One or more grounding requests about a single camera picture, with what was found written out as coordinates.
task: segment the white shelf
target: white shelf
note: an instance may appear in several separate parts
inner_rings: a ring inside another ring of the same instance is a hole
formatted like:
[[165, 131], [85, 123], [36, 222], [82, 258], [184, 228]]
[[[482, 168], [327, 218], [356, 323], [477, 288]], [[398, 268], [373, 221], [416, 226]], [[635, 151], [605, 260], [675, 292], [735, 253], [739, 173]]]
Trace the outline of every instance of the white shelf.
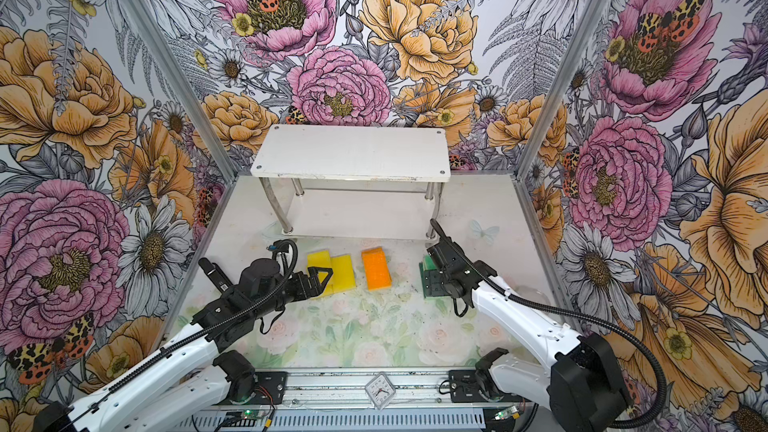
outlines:
[[273, 126], [254, 177], [447, 182], [446, 134], [437, 128]]
[[292, 235], [426, 238], [435, 201], [424, 192], [307, 189], [288, 210]]

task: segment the black cable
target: black cable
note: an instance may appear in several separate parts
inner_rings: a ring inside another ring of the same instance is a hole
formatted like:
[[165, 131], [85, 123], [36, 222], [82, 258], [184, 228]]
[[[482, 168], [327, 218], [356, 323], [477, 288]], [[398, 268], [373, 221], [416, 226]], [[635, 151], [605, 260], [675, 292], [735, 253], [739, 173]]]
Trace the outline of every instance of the black cable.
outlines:
[[538, 412], [538, 404], [533, 404], [533, 408], [531, 408], [531, 412], [528, 414], [528, 417], [525, 418], [525, 424], [523, 424], [523, 426], [520, 427], [520, 430], [518, 430], [518, 432], [525, 432], [531, 427], [531, 424], [533, 423], [533, 418], [536, 417], [536, 412]]
[[484, 272], [480, 272], [479, 270], [477, 270], [475, 265], [472, 264], [472, 262], [467, 258], [466, 255], [464, 255], [464, 252], [460, 249], [460, 247], [457, 246], [446, 235], [445, 231], [442, 230], [442, 227], [440, 227], [440, 224], [438, 224], [438, 222], [434, 218], [430, 219], [429, 223], [432, 224], [432, 226], [435, 229], [435, 232], [437, 232], [440, 238], [444, 239], [446, 243], [453, 249], [456, 255], [458, 255], [464, 261], [467, 267], [473, 270], [477, 275], [479, 275], [483, 279], [483, 281], [485, 281], [486, 284], [488, 284], [493, 290], [495, 290], [496, 292], [504, 296], [507, 300], [517, 302], [518, 304], [523, 305], [525, 307], [530, 307], [532, 309], [546, 312], [548, 314], [565, 315], [568, 317], [577, 318], [585, 322], [591, 322], [592, 324], [600, 325], [601, 327], [604, 327], [606, 329], [609, 329], [615, 332], [616, 334], [619, 334], [621, 337], [626, 339], [630, 344], [635, 346], [636, 349], [639, 350], [642, 353], [642, 355], [645, 356], [645, 358], [650, 363], [650, 367], [654, 370], [654, 375], [656, 376], [656, 400], [654, 400], [650, 408], [646, 410], [646, 412], [641, 416], [639, 416], [638, 418], [633, 418], [629, 420], [614, 420], [612, 423], [610, 423], [609, 427], [613, 427], [615, 429], [633, 429], [633, 428], [640, 427], [642, 425], [646, 425], [650, 423], [654, 418], [658, 416], [658, 414], [661, 413], [662, 409], [664, 408], [664, 405], [667, 403], [667, 394], [668, 394], [667, 378], [664, 376], [664, 370], [661, 368], [661, 364], [659, 364], [659, 361], [656, 359], [653, 352], [648, 350], [648, 348], [645, 345], [643, 345], [643, 343], [640, 342], [637, 337], [623, 330], [618, 325], [613, 324], [612, 322], [604, 321], [601, 318], [592, 317], [591, 315], [582, 314], [581, 312], [572, 312], [564, 308], [552, 307], [551, 305], [540, 304], [538, 302], [529, 301], [516, 294], [506, 295], [506, 291], [504, 290], [504, 288], [502, 288], [501, 285], [491, 280], [491, 278], [487, 276]]
[[[298, 254], [299, 249], [298, 249], [298, 247], [296, 246], [296, 243], [293, 240], [287, 238], [287, 239], [283, 239], [281, 241], [278, 241], [278, 243], [280, 244], [280, 246], [288, 245], [288, 248], [290, 249], [292, 257], [291, 257], [291, 263], [290, 263], [290, 266], [289, 266], [288, 265], [288, 261], [286, 260], [286, 256], [285, 256], [288, 252], [280, 250], [281, 247], [278, 248], [278, 249], [271, 249], [271, 250], [273, 250], [273, 252], [272, 252], [272, 258], [273, 259], [278, 254], [282, 254], [281, 258], [283, 259], [282, 260], [282, 262], [283, 262], [283, 280], [278, 282], [277, 285], [272, 290], [267, 292], [266, 295], [264, 295], [261, 299], [259, 299], [258, 302], [252, 303], [247, 308], [243, 309], [240, 312], [237, 312], [232, 317], [230, 317], [228, 319], [225, 319], [225, 320], [223, 320], [222, 322], [219, 322], [216, 325], [211, 325], [210, 327], [205, 328], [202, 331], [195, 332], [194, 334], [190, 335], [189, 337], [183, 338], [180, 341], [178, 341], [177, 343], [169, 345], [168, 347], [161, 347], [159, 354], [153, 356], [150, 360], [147, 360], [147, 362], [145, 362], [144, 364], [139, 366], [136, 370], [133, 370], [132, 372], [129, 372], [128, 374], [123, 376], [120, 380], [115, 382], [114, 385], [110, 386], [109, 392], [105, 396], [103, 396], [98, 402], [94, 402], [90, 406], [88, 406], [88, 408], [85, 410], [85, 412], [83, 412], [82, 414], [80, 414], [79, 416], [74, 418], [74, 420], [72, 420], [69, 424], [63, 426], [61, 429], [58, 430], [58, 432], [62, 432], [64, 429], [66, 429], [67, 427], [70, 427], [72, 424], [74, 424], [75, 422], [80, 420], [82, 417], [84, 417], [87, 413], [89, 413], [92, 410], [95, 410], [96, 408], [98, 408], [98, 405], [101, 402], [103, 402], [106, 399], [108, 399], [109, 396], [112, 395], [113, 392], [116, 392], [116, 391], [120, 390], [121, 388], [125, 387], [126, 385], [128, 385], [128, 383], [131, 380], [133, 380], [136, 377], [138, 377], [139, 375], [141, 375], [143, 372], [145, 372], [147, 369], [149, 369], [150, 367], [155, 365], [157, 362], [159, 362], [159, 361], [163, 360], [164, 358], [168, 357], [170, 355], [170, 353], [173, 352], [174, 350], [178, 350], [179, 348], [182, 348], [183, 346], [189, 344], [190, 342], [194, 342], [197, 339], [199, 339], [201, 337], [205, 337], [208, 334], [212, 334], [215, 331], [217, 331], [218, 334], [222, 334], [223, 332], [225, 332], [229, 328], [229, 326], [234, 324], [234, 322], [236, 322], [239, 319], [241, 319], [242, 317], [250, 314], [251, 312], [257, 310], [258, 308], [262, 307], [265, 303], [270, 301], [272, 298], [274, 298], [274, 296], [277, 295], [278, 292], [282, 291], [285, 288], [285, 286], [288, 284], [288, 280], [290, 279], [290, 276], [293, 274], [293, 269], [296, 267], [296, 262], [298, 261], [298, 256], [299, 256], [299, 254]], [[223, 427], [222, 424], [219, 424], [219, 427], [217, 427], [216, 430], [218, 430], [219, 428]]]
[[219, 432], [219, 430], [221, 430], [222, 427], [226, 427], [226, 426], [228, 426], [230, 424], [234, 424], [235, 422], [240, 422], [242, 419], [243, 418], [241, 418], [241, 417], [231, 417], [231, 418], [222, 420], [221, 424], [218, 424], [216, 426], [216, 428], [214, 429], [214, 432]]

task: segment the daisy center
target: daisy center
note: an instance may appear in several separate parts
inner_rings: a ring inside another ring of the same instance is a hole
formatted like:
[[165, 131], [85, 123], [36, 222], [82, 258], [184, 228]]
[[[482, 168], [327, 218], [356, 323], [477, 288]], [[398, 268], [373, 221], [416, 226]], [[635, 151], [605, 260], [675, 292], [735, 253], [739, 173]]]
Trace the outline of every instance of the daisy center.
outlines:
[[141, 265], [147, 272], [155, 270], [163, 261], [165, 252], [165, 239], [157, 232], [150, 233], [141, 247]]
[[480, 112], [490, 112], [494, 107], [496, 107], [496, 99], [493, 97], [485, 97], [480, 101], [478, 105], [480, 106]]
[[251, 24], [256, 32], [266, 34], [270, 30], [280, 30], [283, 27], [301, 29], [306, 19], [306, 6], [301, 0], [280, 0], [277, 10], [264, 12], [261, 8], [248, 9], [251, 16]]
[[739, 409], [731, 417], [734, 418], [734, 422], [736, 422], [739, 430], [743, 432], [768, 432], [768, 423], [765, 418], [756, 410], [744, 404], [740, 405]]
[[173, 114], [170, 117], [168, 117], [168, 126], [171, 130], [176, 132], [177, 134], [181, 133], [181, 130], [184, 128], [184, 120], [181, 119], [181, 117]]
[[226, 74], [227, 77], [236, 79], [237, 76], [240, 74], [240, 65], [238, 65], [238, 63], [234, 61], [226, 62], [224, 64], [224, 73]]
[[53, 291], [59, 285], [66, 285], [71, 292], [79, 291], [80, 286], [91, 273], [91, 260], [84, 252], [72, 249], [65, 254], [51, 256], [51, 273], [40, 277], [38, 282], [49, 291]]
[[642, 52], [638, 48], [639, 41], [640, 34], [632, 35], [624, 50], [618, 54], [617, 63], [619, 67], [625, 67], [629, 72], [638, 74], [643, 84], [649, 86], [667, 76], [680, 43], [672, 40], [662, 41], [650, 52]]
[[592, 188], [594, 197], [601, 206], [609, 206], [616, 198], [616, 176], [605, 172], [605, 167], [598, 170], [598, 183]]
[[322, 100], [331, 108], [331, 115], [334, 117], [347, 117], [352, 114], [352, 101], [343, 94], [337, 93], [333, 97], [326, 94]]
[[584, 268], [589, 279], [598, 287], [607, 287], [610, 283], [610, 269], [605, 260], [596, 252], [587, 252], [584, 256]]
[[571, 89], [578, 89], [584, 84], [584, 73], [579, 71], [576, 72], [573, 76], [573, 79], [571, 79]]

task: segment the pink peony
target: pink peony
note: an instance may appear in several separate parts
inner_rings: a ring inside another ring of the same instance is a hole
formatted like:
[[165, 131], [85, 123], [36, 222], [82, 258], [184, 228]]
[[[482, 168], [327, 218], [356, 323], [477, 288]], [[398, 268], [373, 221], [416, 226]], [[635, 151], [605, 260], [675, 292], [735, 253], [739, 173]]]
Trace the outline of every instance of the pink peony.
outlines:
[[246, 60], [258, 65], [308, 53], [336, 32], [336, 0], [281, 0], [273, 13], [249, 7], [248, 0], [217, 1], [224, 5], [221, 18], [235, 19], [232, 34], [246, 42]]
[[579, 153], [574, 223], [598, 228], [622, 252], [642, 245], [670, 205], [672, 178], [663, 164], [656, 129], [639, 117], [601, 118]]
[[596, 94], [618, 104], [629, 114], [643, 114], [653, 122], [666, 119], [692, 97], [709, 78], [716, 60], [707, 60], [720, 14], [710, 16], [712, 0], [699, 10], [699, 23], [681, 42], [660, 40], [650, 52], [640, 52], [638, 19], [643, 14], [664, 16], [684, 0], [629, 0], [608, 38]]
[[0, 346], [51, 342], [92, 312], [96, 327], [123, 303], [120, 241], [130, 229], [107, 196], [72, 180], [0, 198]]
[[312, 52], [286, 77], [293, 106], [313, 124], [369, 126], [389, 115], [389, 89], [384, 72], [336, 46]]

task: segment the floral wallpaper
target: floral wallpaper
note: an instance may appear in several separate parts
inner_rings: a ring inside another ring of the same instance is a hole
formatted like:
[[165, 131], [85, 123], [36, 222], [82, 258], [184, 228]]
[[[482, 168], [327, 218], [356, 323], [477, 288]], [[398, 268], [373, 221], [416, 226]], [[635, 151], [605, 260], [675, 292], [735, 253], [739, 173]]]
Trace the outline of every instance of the floral wallpaper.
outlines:
[[50, 401], [149, 354], [224, 193], [119, 14], [115, 0], [0, 0], [2, 430], [31, 430]]
[[[86, 1], [120, 30], [119, 2]], [[548, 90], [587, 3], [145, 1], [239, 168], [273, 124], [302, 123], [439, 127], [470, 171], [516, 167], [539, 108], [514, 104]]]
[[[611, 0], [524, 177], [572, 307], [664, 367], [669, 400], [647, 430], [768, 430], [767, 10]], [[613, 347], [642, 414], [648, 362], [584, 326]]]

